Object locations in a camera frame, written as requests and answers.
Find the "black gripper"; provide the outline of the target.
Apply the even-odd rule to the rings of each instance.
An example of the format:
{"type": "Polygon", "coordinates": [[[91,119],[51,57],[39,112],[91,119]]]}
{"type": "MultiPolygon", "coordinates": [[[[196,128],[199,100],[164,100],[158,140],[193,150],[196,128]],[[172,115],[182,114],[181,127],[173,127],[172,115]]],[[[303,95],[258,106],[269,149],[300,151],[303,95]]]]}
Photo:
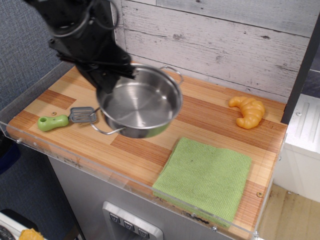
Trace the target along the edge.
{"type": "Polygon", "coordinates": [[[49,46],[57,56],[74,63],[81,75],[97,90],[106,94],[113,92],[120,77],[135,79],[131,57],[116,43],[116,62],[108,62],[108,34],[101,22],[71,24],[59,28],[48,28],[51,33],[49,46]]]}

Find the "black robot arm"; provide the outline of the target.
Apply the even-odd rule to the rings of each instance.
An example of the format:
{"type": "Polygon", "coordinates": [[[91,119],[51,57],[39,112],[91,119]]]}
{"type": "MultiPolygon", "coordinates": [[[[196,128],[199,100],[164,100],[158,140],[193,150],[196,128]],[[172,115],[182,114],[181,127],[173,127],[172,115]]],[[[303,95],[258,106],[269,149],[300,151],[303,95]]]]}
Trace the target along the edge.
{"type": "Polygon", "coordinates": [[[51,35],[49,47],[73,63],[96,89],[111,93],[122,77],[134,79],[130,55],[116,44],[120,20],[113,0],[28,0],[51,35]]]}

